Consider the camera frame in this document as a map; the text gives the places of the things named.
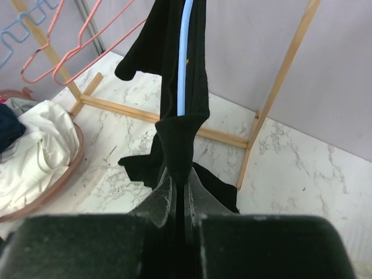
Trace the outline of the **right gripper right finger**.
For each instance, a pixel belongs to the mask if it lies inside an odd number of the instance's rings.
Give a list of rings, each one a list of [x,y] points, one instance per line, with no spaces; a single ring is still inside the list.
[[[199,220],[204,215],[232,215],[201,183],[196,171],[191,170],[185,185],[185,246],[188,255],[188,274],[202,278]]]

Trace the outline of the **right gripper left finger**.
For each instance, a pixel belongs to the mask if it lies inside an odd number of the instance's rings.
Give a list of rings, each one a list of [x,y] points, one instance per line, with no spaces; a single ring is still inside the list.
[[[171,278],[174,248],[174,185],[168,169],[164,169],[157,187],[130,215],[146,221],[142,246],[141,278]]]

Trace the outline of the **light blue wire hanger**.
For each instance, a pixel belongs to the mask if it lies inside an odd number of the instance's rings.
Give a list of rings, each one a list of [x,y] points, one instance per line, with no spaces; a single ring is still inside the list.
[[[181,18],[177,74],[177,116],[185,115],[185,80],[187,67],[188,32],[193,3],[193,0],[185,1]]]

